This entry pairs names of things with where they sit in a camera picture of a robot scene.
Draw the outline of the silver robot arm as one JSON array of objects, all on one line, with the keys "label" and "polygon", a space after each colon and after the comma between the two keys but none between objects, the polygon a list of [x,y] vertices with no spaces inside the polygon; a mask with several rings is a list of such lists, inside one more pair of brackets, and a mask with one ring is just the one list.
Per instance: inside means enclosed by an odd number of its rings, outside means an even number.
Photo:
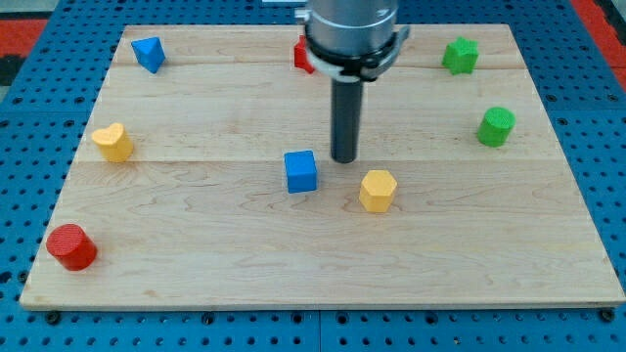
[{"label": "silver robot arm", "polygon": [[307,61],[342,83],[373,82],[388,71],[409,38],[397,26],[396,0],[309,0],[295,11]]}]

